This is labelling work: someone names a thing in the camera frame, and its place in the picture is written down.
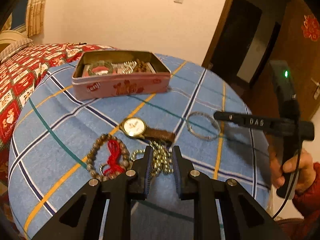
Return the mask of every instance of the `curtain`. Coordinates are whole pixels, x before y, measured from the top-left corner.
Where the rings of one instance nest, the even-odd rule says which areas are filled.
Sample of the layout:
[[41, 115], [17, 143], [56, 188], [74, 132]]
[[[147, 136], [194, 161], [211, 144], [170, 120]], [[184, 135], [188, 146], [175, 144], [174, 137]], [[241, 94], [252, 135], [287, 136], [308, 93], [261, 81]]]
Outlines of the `curtain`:
[[10, 30], [11, 29], [11, 24], [12, 24], [12, 14], [10, 14], [9, 18], [7, 19], [7, 21], [3, 25], [1, 32]]
[[26, 11], [26, 29], [28, 37], [43, 31], [45, 0], [28, 0]]

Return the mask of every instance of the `white wall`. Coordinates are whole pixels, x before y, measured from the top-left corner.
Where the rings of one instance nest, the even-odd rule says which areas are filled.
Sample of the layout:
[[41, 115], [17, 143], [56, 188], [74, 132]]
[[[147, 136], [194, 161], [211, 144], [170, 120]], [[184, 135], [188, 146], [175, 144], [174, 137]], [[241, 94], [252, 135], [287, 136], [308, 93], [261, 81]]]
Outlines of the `white wall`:
[[[283, 204], [283, 198], [279, 198], [276, 194], [276, 188], [272, 186], [271, 194], [273, 196], [273, 214], [275, 214]], [[292, 200], [288, 200], [278, 217], [287, 218], [303, 218], [299, 211], [294, 207]]]
[[37, 44], [87, 42], [202, 64], [225, 0], [47, 0]]

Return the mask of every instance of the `blue plaid tablecloth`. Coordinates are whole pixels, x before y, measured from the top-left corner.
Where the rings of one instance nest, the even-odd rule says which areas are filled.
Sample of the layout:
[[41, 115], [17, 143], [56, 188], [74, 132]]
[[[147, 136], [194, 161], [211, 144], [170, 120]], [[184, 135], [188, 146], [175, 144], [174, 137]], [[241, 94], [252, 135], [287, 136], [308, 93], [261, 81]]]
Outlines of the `blue plaid tablecloth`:
[[[79, 101], [71, 85], [77, 62], [49, 69], [20, 114], [10, 148], [9, 200], [17, 227], [27, 238], [32, 238], [90, 179], [87, 170], [49, 133], [39, 115], [79, 159], [87, 155], [97, 137], [111, 131], [130, 153], [145, 148], [146, 143], [117, 130], [130, 114], [140, 117], [150, 127], [175, 132], [175, 145], [196, 169], [222, 181], [236, 179], [266, 207], [270, 174], [263, 133], [224, 123], [219, 138], [204, 141], [191, 135], [185, 123], [192, 111], [210, 115], [217, 110], [249, 113], [247, 106], [211, 71], [182, 59], [157, 56], [173, 74], [170, 89], [164, 94]], [[212, 129], [201, 117], [194, 117], [192, 122]], [[97, 170], [108, 155], [103, 146], [95, 161]], [[178, 199], [173, 174], [152, 179], [147, 200], [133, 206], [131, 235], [133, 240], [193, 239], [193, 202]]]

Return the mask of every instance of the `bead bracelet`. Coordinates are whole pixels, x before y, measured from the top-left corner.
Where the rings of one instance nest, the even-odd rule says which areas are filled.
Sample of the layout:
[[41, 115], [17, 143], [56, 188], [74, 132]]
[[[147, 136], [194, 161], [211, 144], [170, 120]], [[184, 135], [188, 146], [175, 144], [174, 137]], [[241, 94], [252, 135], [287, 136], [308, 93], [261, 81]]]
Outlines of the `bead bracelet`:
[[[173, 169], [170, 169], [172, 164], [171, 153], [156, 141], [150, 141], [150, 146], [153, 149], [152, 157], [152, 177], [158, 176], [161, 172], [165, 175], [173, 173]], [[131, 161], [134, 162], [137, 159], [137, 154], [144, 154], [145, 150], [135, 150], [132, 152]]]
[[126, 171], [130, 165], [129, 163], [129, 151], [124, 143], [119, 140], [116, 136], [112, 136], [111, 134], [102, 134], [98, 139], [96, 139], [95, 143], [92, 145], [92, 149], [90, 150], [89, 154], [87, 155], [87, 160], [85, 163], [87, 164], [87, 171], [89, 171], [90, 175], [94, 179], [98, 179], [100, 181], [106, 181], [108, 179], [115, 179], [121, 173], [116, 171], [115, 173], [108, 174], [106, 176], [100, 175], [97, 173], [95, 167], [93, 166], [93, 162], [96, 159], [96, 155], [98, 150], [100, 150], [101, 146], [107, 142], [108, 140], [115, 140], [119, 143], [122, 155], [122, 161], [120, 162], [120, 167]]

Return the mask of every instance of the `black cable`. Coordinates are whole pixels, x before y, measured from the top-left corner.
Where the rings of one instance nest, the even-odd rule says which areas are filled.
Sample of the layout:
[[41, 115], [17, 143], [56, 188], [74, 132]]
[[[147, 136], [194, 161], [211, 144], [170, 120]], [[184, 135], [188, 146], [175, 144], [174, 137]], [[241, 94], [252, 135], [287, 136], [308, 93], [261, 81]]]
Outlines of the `black cable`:
[[301, 136], [300, 136], [300, 120], [297, 120], [296, 122], [296, 127], [297, 127], [297, 133], [298, 133], [298, 145], [299, 145], [299, 149], [298, 149], [298, 158], [297, 158], [297, 166], [296, 169], [294, 171], [294, 175], [293, 175], [293, 180], [291, 181], [290, 187], [289, 187], [289, 191], [281, 205], [281, 207], [279, 208], [279, 210], [277, 211], [277, 213], [272, 217], [272, 219], [275, 219], [277, 217], [277, 215], [279, 215], [279, 213], [282, 211], [283, 207], [285, 206], [285, 204], [287, 203], [289, 196], [290, 196], [290, 192], [293, 188], [294, 182], [296, 180], [297, 174], [298, 174], [298, 170], [299, 170], [299, 164], [300, 164], [300, 156], [301, 156], [301, 148], [302, 148], [302, 144], [301, 144]]

